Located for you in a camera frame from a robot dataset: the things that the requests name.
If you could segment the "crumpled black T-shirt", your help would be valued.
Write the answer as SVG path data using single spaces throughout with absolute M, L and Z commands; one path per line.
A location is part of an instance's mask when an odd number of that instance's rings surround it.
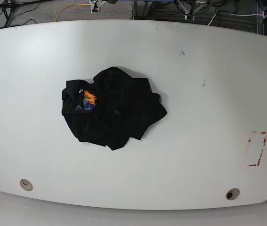
M 80 142 L 122 148 L 129 138 L 141 140 L 167 114 L 147 78 L 132 78 L 117 67 L 98 73 L 93 83 L 66 82 L 62 115 Z

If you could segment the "black tripod stand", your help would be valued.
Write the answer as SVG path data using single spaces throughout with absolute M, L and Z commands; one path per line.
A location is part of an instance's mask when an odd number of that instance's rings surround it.
M 24 1 L 16 2 L 15 0 L 3 0 L 2 3 L 0 3 L 0 12 L 1 14 L 4 15 L 6 21 L 3 27 L 0 27 L 0 28 L 6 28 L 12 23 L 12 20 L 13 20 L 12 15 L 17 8 L 34 5 L 34 4 L 40 5 L 41 3 L 50 2 L 50 1 L 51 0 L 33 0 L 33 1 L 26 1 L 26 2 Z

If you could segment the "red tape rectangle marking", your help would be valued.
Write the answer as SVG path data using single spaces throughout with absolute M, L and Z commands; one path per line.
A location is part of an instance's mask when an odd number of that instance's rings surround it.
M 245 162 L 248 167 L 259 166 L 267 140 L 267 132 L 252 131 L 248 140 Z

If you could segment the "aluminium frame post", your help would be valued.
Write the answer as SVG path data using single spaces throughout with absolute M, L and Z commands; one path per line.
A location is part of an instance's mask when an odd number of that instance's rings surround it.
M 130 3 L 133 12 L 133 19 L 148 20 L 150 18 L 150 8 L 152 5 L 151 0 L 133 0 Z

